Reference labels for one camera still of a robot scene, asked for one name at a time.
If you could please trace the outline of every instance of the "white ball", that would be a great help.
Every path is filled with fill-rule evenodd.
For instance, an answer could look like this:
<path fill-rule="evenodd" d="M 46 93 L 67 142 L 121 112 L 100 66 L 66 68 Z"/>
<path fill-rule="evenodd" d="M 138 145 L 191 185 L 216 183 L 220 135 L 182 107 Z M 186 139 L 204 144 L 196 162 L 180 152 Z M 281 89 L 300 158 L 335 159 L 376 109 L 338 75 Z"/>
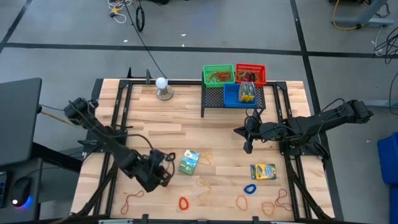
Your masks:
<path fill-rule="evenodd" d="M 162 77 L 156 79 L 156 87 L 157 88 L 164 89 L 164 88 L 166 88 L 166 86 L 167 86 L 167 79 L 162 78 Z"/>

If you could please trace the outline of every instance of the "green basket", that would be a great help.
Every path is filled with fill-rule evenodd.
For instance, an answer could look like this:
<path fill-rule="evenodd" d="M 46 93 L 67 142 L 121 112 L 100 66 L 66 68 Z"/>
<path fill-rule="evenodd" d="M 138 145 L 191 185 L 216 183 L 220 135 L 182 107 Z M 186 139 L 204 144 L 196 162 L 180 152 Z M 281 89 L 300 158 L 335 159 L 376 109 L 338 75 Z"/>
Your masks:
<path fill-rule="evenodd" d="M 210 76 L 215 72 L 231 72 L 231 78 L 225 82 L 217 82 L 216 77 L 212 77 L 212 79 L 209 80 Z M 205 85 L 209 88 L 224 87 L 225 83 L 235 83 L 233 65 L 204 65 L 203 76 Z"/>

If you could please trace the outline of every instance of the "wooden tabletop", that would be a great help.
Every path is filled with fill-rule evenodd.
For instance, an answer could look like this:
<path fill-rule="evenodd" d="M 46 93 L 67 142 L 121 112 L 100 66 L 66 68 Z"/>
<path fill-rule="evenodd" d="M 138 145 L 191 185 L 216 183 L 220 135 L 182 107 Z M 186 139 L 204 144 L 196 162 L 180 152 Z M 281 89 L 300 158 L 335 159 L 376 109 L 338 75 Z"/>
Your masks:
<path fill-rule="evenodd" d="M 105 79 L 103 82 L 96 116 L 104 125 L 111 123 L 118 83 L 118 79 Z M 287 82 L 287 86 L 293 115 L 310 116 L 303 83 Z M 129 210 L 123 215 L 121 209 L 126 196 L 137 193 L 142 187 L 135 179 L 129 179 L 119 171 L 111 217 L 141 218 L 142 214 L 147 213 L 149 218 L 155 219 L 252 220 L 253 216 L 258 216 L 260 220 L 293 221 L 291 211 L 275 207 L 272 216 L 268 216 L 262 210 L 270 214 L 272 206 L 268 203 L 263 209 L 261 207 L 262 202 L 275 202 L 280 189 L 287 190 L 288 196 L 279 202 L 291 203 L 284 157 L 279 153 L 278 144 L 255 141 L 253 153 L 246 154 L 243 151 L 245 139 L 233 132 L 234 128 L 243 125 L 246 117 L 244 109 L 207 108 L 205 117 L 200 118 L 201 86 L 172 85 L 172 88 L 172 99 L 160 101 L 156 97 L 157 89 L 154 85 L 133 85 L 127 125 L 134 126 L 129 129 L 129 134 L 147 136 L 155 148 L 165 153 L 176 153 L 175 175 L 167 187 L 159 186 L 140 198 L 130 197 Z M 272 88 L 265 86 L 264 95 L 267 109 L 261 119 L 263 123 L 277 122 Z M 123 93 L 121 105 L 124 105 L 125 96 L 126 92 Z M 282 92 L 280 98 L 284 105 Z M 122 113 L 120 109 L 118 123 L 121 122 Z M 126 145 L 142 154 L 149 153 L 147 143 L 141 138 L 128 137 Z M 186 149 L 209 158 L 209 161 L 205 158 L 199 160 L 200 164 L 196 166 L 193 175 L 178 171 Z M 84 162 L 71 212 L 79 211 L 97 188 L 103 157 L 103 154 L 94 153 Z M 251 180 L 249 165 L 256 163 L 275 164 L 277 179 Z M 302 164 L 308 191 L 323 211 L 334 217 L 321 160 L 316 156 L 302 156 Z M 210 187 L 198 185 L 197 180 L 200 177 Z M 257 190 L 252 195 L 243 192 L 248 184 L 257 185 Z M 301 194 L 297 188 L 296 192 L 300 214 L 304 217 Z M 236 199 L 240 195 L 247 198 L 246 211 L 240 210 L 236 205 Z M 180 197 L 188 199 L 188 210 L 177 210 Z M 246 206 L 243 198 L 239 198 L 238 203 L 240 207 Z M 100 210 L 102 213 L 104 208 L 103 200 Z"/>

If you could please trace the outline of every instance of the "blue rubber band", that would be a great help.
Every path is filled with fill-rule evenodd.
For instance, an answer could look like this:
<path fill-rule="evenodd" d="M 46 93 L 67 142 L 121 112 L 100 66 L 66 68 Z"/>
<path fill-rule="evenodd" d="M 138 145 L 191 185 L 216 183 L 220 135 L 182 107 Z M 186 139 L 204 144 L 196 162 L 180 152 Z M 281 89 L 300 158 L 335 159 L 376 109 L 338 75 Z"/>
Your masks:
<path fill-rule="evenodd" d="M 244 192 L 246 193 L 246 194 L 253 194 L 255 191 L 256 191 L 256 189 L 257 189 L 257 187 L 256 187 L 256 185 L 255 184 L 249 184 L 249 185 L 247 185 L 247 186 L 245 186 L 244 187 Z"/>

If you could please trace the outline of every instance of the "computer mouse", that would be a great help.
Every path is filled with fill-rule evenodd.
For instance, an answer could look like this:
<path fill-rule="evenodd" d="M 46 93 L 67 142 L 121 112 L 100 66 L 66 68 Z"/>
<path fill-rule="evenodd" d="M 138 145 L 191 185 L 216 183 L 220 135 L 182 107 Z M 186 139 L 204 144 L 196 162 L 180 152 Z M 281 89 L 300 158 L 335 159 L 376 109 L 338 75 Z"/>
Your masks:
<path fill-rule="evenodd" d="M 31 182 L 32 179 L 30 177 L 21 177 L 15 181 L 10 189 L 10 199 L 13 206 L 20 207 L 25 204 L 29 197 Z"/>

